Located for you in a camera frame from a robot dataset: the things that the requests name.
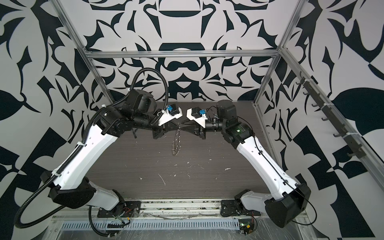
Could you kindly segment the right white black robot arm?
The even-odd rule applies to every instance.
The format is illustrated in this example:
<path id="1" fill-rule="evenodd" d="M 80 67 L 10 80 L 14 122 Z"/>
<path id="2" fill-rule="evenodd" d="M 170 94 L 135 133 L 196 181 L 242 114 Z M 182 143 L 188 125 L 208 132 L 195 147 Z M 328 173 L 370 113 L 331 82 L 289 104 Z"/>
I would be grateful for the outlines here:
<path id="1" fill-rule="evenodd" d="M 252 125 L 238 116 L 233 102 L 219 101 L 215 108 L 217 113 L 213 118 L 209 118 L 208 110 L 199 107 L 188 109 L 188 119 L 181 129 L 201 139 L 208 132 L 220 132 L 265 182 L 269 194 L 244 190 L 236 195 L 241 210 L 265 213 L 280 228 L 294 222 L 310 204 L 311 190 L 308 185 L 298 183 L 278 165 L 262 146 Z"/>

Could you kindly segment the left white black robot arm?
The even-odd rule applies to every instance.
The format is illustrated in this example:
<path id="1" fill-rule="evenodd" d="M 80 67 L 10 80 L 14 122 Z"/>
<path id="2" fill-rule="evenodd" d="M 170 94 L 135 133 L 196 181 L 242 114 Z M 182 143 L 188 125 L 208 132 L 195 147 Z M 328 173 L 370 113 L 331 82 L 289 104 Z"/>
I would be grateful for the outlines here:
<path id="1" fill-rule="evenodd" d="M 107 190 L 91 182 L 86 174 L 103 152 L 124 132 L 133 129 L 149 130 L 158 139 L 177 129 L 174 119 L 183 112 L 176 104 L 165 104 L 157 109 L 152 94 L 131 90 L 119 101 L 102 107 L 90 120 L 81 142 L 58 168 L 52 171 L 55 178 L 48 186 L 54 203 L 67 208 L 99 207 L 120 213 L 126 204 L 116 190 Z"/>

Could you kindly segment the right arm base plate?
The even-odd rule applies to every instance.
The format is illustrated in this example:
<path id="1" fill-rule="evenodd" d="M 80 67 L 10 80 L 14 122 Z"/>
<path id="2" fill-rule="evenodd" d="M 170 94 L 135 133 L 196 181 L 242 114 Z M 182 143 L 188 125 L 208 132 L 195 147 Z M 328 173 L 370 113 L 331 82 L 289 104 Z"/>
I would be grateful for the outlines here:
<path id="1" fill-rule="evenodd" d="M 246 210 L 243 204 L 238 200 L 221 200 L 221 211 L 222 217 L 232 216 L 250 216 L 251 211 Z"/>

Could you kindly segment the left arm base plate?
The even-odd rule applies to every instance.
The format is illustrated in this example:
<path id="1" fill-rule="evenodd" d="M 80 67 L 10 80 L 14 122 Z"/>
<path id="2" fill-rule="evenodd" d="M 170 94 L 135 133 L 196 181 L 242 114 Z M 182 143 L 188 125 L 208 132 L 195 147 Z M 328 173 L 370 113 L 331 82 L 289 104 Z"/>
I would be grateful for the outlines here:
<path id="1" fill-rule="evenodd" d="M 141 211 L 141 201 L 125 201 L 125 203 L 118 203 L 112 210 L 107 211 L 103 208 L 99 208 L 98 218 L 114 218 L 114 217 L 133 217 L 135 214 L 139 214 Z"/>

